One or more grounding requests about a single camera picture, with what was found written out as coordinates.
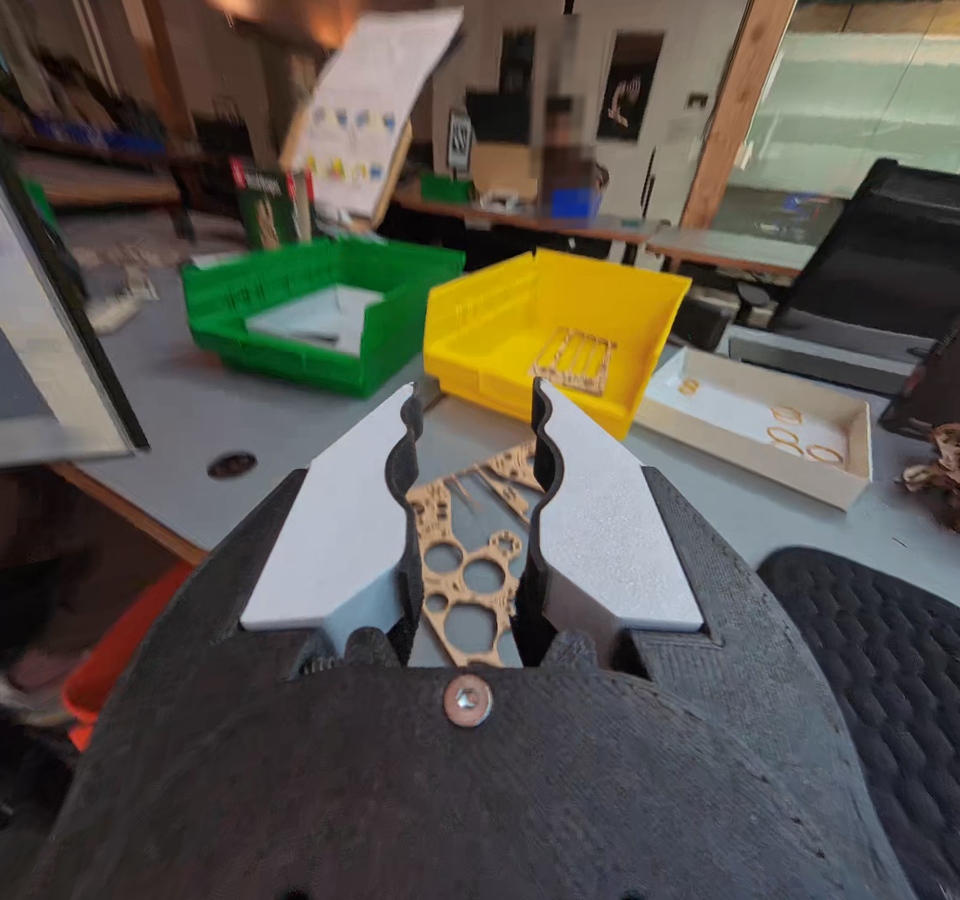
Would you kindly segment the white cardboard tray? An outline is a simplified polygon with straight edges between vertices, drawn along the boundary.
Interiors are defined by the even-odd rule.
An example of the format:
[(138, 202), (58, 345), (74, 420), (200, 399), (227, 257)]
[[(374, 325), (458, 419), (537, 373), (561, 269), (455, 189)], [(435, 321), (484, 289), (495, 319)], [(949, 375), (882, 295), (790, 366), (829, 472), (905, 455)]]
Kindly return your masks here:
[[(687, 377), (701, 383), (692, 397), (677, 390)], [(803, 413), (803, 426), (794, 430), (800, 450), (774, 445), (768, 438), (775, 406)], [(873, 481), (870, 409), (864, 399), (810, 380), (685, 348), (652, 375), (633, 421), (847, 511)], [(844, 466), (811, 461), (804, 449), (813, 443), (841, 452)]]

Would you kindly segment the white paper sheet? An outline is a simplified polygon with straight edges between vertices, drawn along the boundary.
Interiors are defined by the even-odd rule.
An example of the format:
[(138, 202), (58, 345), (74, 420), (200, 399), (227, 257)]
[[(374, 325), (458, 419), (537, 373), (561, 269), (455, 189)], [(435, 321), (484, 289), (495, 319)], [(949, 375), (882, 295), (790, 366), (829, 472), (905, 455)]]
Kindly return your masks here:
[(359, 358), (367, 309), (384, 298), (381, 292), (337, 283), (248, 317), (245, 326), (251, 333)]

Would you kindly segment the paper sheet stand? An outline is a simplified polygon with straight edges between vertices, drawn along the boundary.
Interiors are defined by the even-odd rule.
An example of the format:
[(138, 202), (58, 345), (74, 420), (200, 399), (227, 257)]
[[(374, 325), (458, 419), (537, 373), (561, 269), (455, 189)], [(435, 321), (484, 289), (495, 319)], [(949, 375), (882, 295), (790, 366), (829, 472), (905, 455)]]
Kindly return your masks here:
[(414, 107), (457, 48), (463, 13), (364, 13), (322, 68), (279, 158), (282, 172), (309, 175), (322, 213), (355, 229), (382, 222), (412, 143)]

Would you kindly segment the green product box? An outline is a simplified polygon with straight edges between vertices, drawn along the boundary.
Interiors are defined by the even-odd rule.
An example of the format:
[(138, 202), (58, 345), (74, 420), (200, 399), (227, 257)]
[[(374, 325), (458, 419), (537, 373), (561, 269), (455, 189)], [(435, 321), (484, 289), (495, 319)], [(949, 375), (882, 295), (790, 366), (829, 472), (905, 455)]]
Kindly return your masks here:
[(246, 243), (275, 250), (313, 239), (312, 177), (267, 172), (245, 158), (229, 159)]

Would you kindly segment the black monitor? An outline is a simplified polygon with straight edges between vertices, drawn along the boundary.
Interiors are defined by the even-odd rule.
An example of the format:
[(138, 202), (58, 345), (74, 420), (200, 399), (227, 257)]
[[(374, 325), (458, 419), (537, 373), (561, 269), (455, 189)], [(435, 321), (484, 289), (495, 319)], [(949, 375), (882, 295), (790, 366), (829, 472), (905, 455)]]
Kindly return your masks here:
[(768, 329), (911, 363), (959, 312), (959, 175), (879, 159)]

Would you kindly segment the black wall poster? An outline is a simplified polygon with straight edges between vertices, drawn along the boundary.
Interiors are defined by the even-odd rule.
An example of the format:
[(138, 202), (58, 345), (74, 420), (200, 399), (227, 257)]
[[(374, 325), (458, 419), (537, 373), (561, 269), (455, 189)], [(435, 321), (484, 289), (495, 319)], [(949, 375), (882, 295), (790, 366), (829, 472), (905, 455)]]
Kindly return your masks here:
[(665, 34), (618, 30), (614, 37), (596, 139), (635, 143), (642, 131)]

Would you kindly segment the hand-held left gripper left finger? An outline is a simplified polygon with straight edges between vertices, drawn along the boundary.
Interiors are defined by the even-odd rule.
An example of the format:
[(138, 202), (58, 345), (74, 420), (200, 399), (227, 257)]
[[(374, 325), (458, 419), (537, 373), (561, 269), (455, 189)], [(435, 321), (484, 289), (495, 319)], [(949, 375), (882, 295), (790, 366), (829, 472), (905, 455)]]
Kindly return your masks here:
[(403, 385), (310, 462), (243, 630), (314, 630), (343, 655), (354, 632), (373, 628), (409, 661), (425, 596), (407, 499), (419, 475), (420, 393)]

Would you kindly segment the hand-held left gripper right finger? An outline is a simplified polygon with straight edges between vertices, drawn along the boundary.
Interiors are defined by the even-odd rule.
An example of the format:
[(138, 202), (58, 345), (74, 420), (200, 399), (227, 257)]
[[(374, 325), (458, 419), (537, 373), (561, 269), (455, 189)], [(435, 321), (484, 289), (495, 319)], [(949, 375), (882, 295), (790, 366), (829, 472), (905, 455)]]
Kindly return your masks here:
[(522, 664), (541, 665), (562, 634), (581, 634), (603, 667), (635, 631), (700, 635), (706, 622), (646, 467), (559, 388), (535, 379), (534, 477), (516, 595)]

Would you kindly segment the assembled wooden mechanical model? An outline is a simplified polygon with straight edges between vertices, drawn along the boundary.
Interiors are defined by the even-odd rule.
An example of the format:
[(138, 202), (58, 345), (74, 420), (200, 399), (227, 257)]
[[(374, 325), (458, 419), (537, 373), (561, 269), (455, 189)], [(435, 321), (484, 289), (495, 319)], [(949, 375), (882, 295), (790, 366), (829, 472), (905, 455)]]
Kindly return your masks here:
[(943, 424), (930, 434), (938, 457), (930, 464), (907, 467), (901, 475), (910, 493), (936, 490), (942, 494), (949, 511), (948, 525), (959, 533), (959, 423)]

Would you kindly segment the long wooden table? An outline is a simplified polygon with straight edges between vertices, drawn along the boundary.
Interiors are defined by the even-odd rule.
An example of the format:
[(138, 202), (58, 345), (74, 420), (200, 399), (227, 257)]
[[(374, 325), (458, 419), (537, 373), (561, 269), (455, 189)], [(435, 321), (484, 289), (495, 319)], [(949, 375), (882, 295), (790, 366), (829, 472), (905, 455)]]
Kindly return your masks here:
[(469, 204), (424, 200), (419, 189), (416, 184), (404, 185), (393, 194), (391, 204), (435, 217), (455, 218), (467, 225), (496, 224), (541, 234), (590, 237), (636, 246), (646, 244), (670, 227), (670, 224), (663, 220), (625, 219), (604, 214), (592, 220), (584, 220), (549, 218), (531, 210), (508, 213), (485, 211)]

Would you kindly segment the black stand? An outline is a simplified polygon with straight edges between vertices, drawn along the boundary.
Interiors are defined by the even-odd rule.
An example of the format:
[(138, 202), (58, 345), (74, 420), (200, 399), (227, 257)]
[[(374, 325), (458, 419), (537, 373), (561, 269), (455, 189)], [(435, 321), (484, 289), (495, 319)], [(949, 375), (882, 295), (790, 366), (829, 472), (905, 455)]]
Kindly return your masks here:
[(959, 334), (937, 342), (883, 412), (879, 424), (907, 438), (928, 439), (943, 425), (959, 422)]

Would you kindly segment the green plastic bin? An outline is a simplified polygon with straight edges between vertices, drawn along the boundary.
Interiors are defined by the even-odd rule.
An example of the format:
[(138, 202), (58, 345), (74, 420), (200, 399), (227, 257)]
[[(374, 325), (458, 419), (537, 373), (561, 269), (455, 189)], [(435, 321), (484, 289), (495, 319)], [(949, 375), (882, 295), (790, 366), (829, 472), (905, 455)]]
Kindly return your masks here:
[[(367, 398), (421, 351), (428, 294), (464, 273), (466, 260), (438, 246), (341, 237), (187, 266), (187, 323), (198, 348), (224, 366)], [(366, 310), (359, 358), (246, 330), (246, 318), (337, 283), (385, 296)]]

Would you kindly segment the yellow plastic bin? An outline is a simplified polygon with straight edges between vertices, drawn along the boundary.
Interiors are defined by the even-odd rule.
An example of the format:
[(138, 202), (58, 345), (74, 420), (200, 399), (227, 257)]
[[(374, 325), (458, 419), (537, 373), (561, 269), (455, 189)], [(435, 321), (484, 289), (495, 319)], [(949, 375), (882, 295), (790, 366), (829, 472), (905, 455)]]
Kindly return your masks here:
[(626, 437), (692, 282), (549, 249), (431, 290), (426, 371), (443, 392), (529, 421), (535, 355), (558, 327), (616, 343), (600, 397), (560, 389), (618, 440)]

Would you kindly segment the brown cardboard box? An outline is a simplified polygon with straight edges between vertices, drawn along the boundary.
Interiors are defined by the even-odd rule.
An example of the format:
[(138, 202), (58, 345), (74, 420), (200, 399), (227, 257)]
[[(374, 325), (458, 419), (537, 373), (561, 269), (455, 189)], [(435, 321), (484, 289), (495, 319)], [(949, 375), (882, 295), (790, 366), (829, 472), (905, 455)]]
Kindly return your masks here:
[(475, 192), (515, 195), (533, 202), (539, 196), (542, 154), (533, 147), (506, 142), (477, 142), (470, 158)]

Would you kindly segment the framed marker sign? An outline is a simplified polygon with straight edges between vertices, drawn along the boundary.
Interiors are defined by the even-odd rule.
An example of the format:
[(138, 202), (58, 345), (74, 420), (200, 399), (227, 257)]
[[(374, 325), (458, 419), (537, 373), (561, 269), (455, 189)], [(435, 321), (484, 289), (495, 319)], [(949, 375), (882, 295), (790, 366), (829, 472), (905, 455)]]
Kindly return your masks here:
[(87, 314), (79, 264), (1, 151), (1, 469), (150, 449)]

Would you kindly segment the black quilted wrist rest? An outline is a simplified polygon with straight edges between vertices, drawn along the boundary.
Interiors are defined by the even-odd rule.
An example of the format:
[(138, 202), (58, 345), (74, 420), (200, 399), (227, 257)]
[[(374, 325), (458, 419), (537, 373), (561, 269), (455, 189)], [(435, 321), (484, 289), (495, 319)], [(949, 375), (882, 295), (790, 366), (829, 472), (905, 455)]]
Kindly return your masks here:
[(789, 547), (759, 576), (799, 629), (918, 898), (959, 896), (959, 607), (838, 555)]

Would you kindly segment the wooden laser-cut part sheet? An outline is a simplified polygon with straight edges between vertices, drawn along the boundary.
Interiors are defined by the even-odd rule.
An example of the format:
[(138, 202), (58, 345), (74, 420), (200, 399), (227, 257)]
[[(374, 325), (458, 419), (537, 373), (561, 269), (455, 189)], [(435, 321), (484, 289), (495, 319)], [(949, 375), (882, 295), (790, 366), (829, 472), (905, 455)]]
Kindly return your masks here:
[(529, 439), (413, 487), (421, 617), (457, 668), (519, 665), (509, 656), (534, 507), (543, 495)]

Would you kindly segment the orange plastic bin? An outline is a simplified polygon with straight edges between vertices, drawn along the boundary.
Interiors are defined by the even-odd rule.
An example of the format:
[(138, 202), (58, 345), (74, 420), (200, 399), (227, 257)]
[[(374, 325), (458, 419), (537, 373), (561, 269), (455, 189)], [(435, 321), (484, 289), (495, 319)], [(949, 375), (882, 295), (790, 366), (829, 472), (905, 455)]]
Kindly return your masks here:
[(72, 718), (69, 740), (79, 753), (89, 748), (102, 709), (142, 640), (193, 569), (180, 561), (141, 592), (66, 678), (60, 699)]

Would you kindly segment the empty wooden sheet frame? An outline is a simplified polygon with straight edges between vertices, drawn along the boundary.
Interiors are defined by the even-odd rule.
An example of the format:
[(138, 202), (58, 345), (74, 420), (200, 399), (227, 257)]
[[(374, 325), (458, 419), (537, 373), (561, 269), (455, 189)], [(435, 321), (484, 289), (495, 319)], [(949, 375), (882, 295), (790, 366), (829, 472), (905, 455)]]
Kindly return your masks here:
[(558, 327), (534, 356), (528, 374), (567, 391), (600, 397), (616, 345), (579, 329)]

